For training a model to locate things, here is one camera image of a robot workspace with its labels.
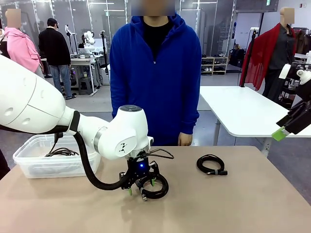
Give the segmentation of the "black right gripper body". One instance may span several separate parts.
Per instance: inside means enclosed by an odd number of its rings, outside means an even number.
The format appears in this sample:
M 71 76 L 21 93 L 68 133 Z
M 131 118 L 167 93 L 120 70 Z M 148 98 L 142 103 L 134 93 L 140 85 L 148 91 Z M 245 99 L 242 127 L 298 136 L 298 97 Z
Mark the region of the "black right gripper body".
M 296 95 L 298 95 L 304 102 L 311 100 L 311 81 L 304 84 L 300 84 L 295 89 Z

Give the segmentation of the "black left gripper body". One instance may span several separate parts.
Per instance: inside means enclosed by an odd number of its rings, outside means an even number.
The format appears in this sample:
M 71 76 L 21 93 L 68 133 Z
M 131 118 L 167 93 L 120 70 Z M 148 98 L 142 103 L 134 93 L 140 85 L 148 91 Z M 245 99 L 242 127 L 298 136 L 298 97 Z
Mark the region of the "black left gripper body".
M 128 177 L 126 184 L 142 184 L 142 180 L 149 175 L 149 160 L 147 156 L 128 157 Z

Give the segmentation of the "person's left forearm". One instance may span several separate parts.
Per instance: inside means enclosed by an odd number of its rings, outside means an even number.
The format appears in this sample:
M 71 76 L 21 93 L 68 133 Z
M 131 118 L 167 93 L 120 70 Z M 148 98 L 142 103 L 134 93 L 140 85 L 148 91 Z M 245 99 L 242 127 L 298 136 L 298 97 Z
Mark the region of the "person's left forearm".
M 193 134 L 199 113 L 197 111 L 199 101 L 199 88 L 189 90 L 182 98 L 182 115 L 180 131 L 185 134 Z

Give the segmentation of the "person's right forearm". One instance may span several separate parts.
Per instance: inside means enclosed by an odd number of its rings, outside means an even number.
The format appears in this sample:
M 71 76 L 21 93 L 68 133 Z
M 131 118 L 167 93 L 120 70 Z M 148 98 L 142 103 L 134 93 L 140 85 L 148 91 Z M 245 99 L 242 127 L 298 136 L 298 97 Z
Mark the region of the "person's right forearm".
M 111 90 L 112 117 L 117 115 L 118 109 L 127 104 L 127 92 L 124 90 Z

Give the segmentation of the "person's left hand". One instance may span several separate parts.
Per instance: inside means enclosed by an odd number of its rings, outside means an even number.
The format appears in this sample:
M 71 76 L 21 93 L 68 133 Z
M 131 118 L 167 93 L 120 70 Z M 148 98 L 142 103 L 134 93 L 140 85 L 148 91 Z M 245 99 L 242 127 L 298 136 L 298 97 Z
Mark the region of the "person's left hand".
M 192 134 L 180 133 L 178 146 L 190 146 L 192 144 Z

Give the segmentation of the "brown clothes on rack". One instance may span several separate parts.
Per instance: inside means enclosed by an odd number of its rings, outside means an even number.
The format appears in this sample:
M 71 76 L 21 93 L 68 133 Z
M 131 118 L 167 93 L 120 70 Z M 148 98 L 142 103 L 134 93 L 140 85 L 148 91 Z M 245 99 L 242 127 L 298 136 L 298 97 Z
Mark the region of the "brown clothes on rack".
M 296 36 L 296 53 L 307 54 L 311 50 L 311 29 L 294 27 L 293 30 Z

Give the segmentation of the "white side table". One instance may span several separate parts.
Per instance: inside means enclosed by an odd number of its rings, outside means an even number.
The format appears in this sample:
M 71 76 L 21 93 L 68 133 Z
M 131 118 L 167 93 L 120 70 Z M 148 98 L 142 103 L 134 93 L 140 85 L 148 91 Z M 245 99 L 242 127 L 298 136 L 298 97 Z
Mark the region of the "white side table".
M 220 126 L 234 137 L 263 138 L 261 152 L 268 156 L 277 122 L 288 112 L 284 107 L 249 87 L 201 86 L 200 95 L 216 116 L 213 145 Z

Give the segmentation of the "mannequin with red shawl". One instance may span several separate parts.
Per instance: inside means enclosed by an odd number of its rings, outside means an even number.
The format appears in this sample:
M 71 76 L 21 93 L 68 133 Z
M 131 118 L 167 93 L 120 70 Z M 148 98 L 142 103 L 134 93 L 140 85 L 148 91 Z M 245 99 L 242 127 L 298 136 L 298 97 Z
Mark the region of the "mannequin with red shawl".
M 277 104 L 285 84 L 279 75 L 285 64 L 294 61 L 296 52 L 296 36 L 291 28 L 295 9 L 283 7 L 279 13 L 280 22 L 255 39 L 245 79 L 256 91 L 264 84 L 262 95 Z

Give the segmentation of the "black bags pile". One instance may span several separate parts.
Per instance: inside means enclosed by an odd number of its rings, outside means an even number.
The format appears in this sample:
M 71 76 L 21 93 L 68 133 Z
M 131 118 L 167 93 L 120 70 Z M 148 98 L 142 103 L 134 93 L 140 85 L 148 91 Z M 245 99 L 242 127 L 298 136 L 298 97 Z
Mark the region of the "black bags pile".
M 242 67 L 245 58 L 246 49 L 232 49 L 229 52 L 229 64 Z

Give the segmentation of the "clear plastic storage container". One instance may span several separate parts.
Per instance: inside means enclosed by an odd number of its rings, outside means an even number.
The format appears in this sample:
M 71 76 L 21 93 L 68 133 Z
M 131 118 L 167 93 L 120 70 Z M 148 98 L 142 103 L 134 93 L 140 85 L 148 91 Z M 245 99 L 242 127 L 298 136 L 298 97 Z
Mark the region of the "clear plastic storage container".
M 66 148 L 75 155 L 46 155 L 52 150 Z M 71 135 L 64 135 L 54 144 L 54 135 L 34 135 L 13 154 L 13 160 L 26 178 L 64 178 L 85 176 L 78 145 Z

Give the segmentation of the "wooden shoe rack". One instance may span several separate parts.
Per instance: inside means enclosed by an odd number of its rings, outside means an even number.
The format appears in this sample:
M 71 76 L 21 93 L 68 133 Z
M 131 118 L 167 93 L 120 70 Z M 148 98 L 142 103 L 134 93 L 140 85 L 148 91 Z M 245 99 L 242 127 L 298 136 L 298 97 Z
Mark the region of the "wooden shoe rack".
M 228 57 L 202 56 L 201 60 L 201 75 L 225 75 L 228 65 Z

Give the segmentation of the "grey plastic stool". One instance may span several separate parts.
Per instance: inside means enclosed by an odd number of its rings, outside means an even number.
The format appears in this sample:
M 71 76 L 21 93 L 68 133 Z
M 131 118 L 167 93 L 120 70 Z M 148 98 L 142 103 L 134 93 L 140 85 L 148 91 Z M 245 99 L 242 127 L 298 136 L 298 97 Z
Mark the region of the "grey plastic stool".
M 79 78 L 78 88 L 79 88 L 78 90 L 79 95 L 92 94 L 93 91 L 92 91 L 92 85 L 91 85 L 91 78 L 90 77 Z

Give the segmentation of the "grey background work table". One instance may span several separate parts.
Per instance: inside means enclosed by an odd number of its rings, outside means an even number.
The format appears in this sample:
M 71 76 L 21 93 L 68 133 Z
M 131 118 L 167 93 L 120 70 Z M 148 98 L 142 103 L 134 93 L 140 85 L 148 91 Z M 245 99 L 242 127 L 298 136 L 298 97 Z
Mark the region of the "grey background work table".
M 103 55 L 92 55 L 89 58 L 72 58 L 71 59 L 71 77 L 76 79 L 76 84 L 71 85 L 72 89 L 78 88 L 79 78 L 90 77 L 93 93 L 89 96 L 93 96 L 103 85 L 103 77 L 100 69 L 100 58 Z

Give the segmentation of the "dark bulky garment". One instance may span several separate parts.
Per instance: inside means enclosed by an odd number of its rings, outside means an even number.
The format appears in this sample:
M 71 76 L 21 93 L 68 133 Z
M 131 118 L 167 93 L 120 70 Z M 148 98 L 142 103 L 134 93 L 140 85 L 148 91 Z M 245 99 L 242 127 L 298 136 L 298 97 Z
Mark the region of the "dark bulky garment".
M 0 149 L 0 180 L 10 171 L 7 161 Z

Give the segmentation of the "man in black jacket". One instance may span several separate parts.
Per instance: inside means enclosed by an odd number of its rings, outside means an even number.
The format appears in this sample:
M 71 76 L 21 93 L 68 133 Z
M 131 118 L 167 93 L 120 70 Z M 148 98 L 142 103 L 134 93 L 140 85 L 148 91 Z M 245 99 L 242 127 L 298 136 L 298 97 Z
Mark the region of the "man in black jacket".
M 76 93 L 72 93 L 71 91 L 69 75 L 71 56 L 65 38 L 57 29 L 57 20 L 48 18 L 46 29 L 38 36 L 38 46 L 47 59 L 54 86 L 62 93 L 61 83 L 63 83 L 65 99 L 70 100 L 76 98 Z

